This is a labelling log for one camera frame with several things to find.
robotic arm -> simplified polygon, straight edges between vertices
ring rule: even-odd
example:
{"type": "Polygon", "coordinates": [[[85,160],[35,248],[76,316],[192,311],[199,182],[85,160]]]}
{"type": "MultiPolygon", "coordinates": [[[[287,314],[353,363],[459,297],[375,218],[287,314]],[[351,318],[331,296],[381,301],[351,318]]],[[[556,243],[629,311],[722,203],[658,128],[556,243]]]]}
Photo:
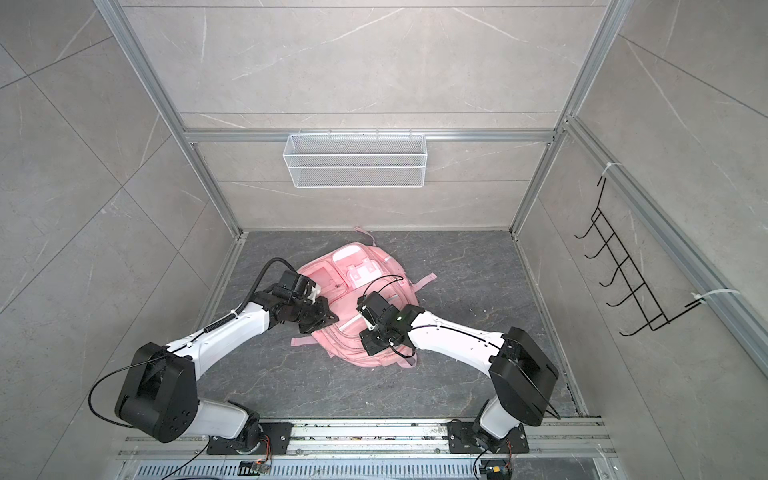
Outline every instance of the robotic arm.
{"type": "MultiPolygon", "coordinates": [[[[233,402],[198,399],[197,380],[240,344],[279,323],[298,323],[301,333],[311,333],[338,321],[310,278],[287,270],[280,282],[254,292],[260,278],[245,307],[166,346],[142,346],[115,414],[160,442],[182,434],[216,435],[231,439],[238,452],[251,453],[261,437],[258,414],[233,402]]],[[[541,424],[558,372],[523,330],[471,329],[417,306],[398,310],[377,292],[360,297],[357,309],[369,325],[360,333],[369,355],[406,344],[443,353],[491,378],[497,395],[473,426],[479,445],[493,449],[520,422],[541,424]]]]}

pink backpack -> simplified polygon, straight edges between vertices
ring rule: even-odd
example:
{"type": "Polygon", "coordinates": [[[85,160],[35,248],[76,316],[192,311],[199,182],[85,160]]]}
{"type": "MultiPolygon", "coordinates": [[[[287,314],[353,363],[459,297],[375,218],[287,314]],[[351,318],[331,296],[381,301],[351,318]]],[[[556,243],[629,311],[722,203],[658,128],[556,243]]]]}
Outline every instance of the pink backpack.
{"type": "MultiPolygon", "coordinates": [[[[359,337],[368,326],[356,309],[357,299],[368,287],[369,292],[380,291],[397,308],[403,308],[408,303],[419,305],[415,293],[437,276],[430,273],[418,283],[411,284],[397,260],[375,245],[376,242],[374,247],[350,243],[299,268],[299,273],[317,283],[320,295],[328,299],[330,309],[339,316],[339,321],[312,332],[311,337],[292,339],[292,346],[319,343],[330,356],[338,356],[361,367],[393,363],[405,368],[415,365],[415,356],[404,359],[391,349],[368,356],[359,337]],[[395,276],[377,280],[384,275],[400,275],[402,280],[395,276]]],[[[408,346],[396,348],[405,356],[412,353],[408,346]]]]}

white cable tie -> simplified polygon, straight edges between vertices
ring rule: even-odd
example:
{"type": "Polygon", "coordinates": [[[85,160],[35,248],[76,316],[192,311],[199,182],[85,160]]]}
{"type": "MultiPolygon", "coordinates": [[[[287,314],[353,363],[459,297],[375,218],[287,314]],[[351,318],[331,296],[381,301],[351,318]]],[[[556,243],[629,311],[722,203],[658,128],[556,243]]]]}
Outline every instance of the white cable tie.
{"type": "Polygon", "coordinates": [[[709,292],[698,294],[691,292],[690,294],[694,296],[694,299],[701,300],[705,296],[714,295],[715,293],[735,293],[736,295],[741,295],[741,292],[739,290],[734,290],[732,288],[718,288],[715,290],[710,290],[709,292]]]}
{"type": "Polygon", "coordinates": [[[602,173],[602,174],[600,174],[600,176],[601,176],[601,177],[605,177],[605,172],[607,172],[607,171],[608,171],[608,169],[609,169],[609,168],[611,168],[611,167],[613,167],[614,165],[621,165],[621,164],[618,164],[618,163],[614,163],[614,162],[608,162],[607,164],[605,164],[605,168],[603,169],[603,173],[602,173]]]}

orange wire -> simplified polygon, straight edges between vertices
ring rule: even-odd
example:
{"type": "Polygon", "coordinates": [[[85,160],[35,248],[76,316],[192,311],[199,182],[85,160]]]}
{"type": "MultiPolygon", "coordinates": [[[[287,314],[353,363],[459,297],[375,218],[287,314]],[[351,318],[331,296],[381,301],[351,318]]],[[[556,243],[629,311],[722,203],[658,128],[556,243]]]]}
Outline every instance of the orange wire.
{"type": "Polygon", "coordinates": [[[509,460],[507,461],[507,465],[505,465],[504,468],[509,468],[509,465],[512,463],[512,444],[507,440],[507,446],[509,447],[509,460]]]}

metal vent grille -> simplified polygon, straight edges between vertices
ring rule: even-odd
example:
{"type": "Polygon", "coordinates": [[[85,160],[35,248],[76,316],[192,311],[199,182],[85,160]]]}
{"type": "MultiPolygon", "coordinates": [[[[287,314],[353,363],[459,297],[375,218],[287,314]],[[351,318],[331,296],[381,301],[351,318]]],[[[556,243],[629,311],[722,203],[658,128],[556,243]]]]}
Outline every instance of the metal vent grille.
{"type": "MultiPolygon", "coordinates": [[[[134,480],[159,480],[183,460],[145,460],[138,468],[134,480]]],[[[182,468],[171,478],[209,475],[222,480],[234,480],[238,477],[239,459],[235,460],[196,460],[182,468]]],[[[359,480],[360,478],[473,478],[471,459],[376,459],[376,460],[275,460],[269,474],[260,475],[264,480],[288,480],[295,478],[314,478],[317,480],[359,480]]]]}
{"type": "Polygon", "coordinates": [[[422,187],[421,134],[293,134],[283,158],[297,188],[422,187]]]}

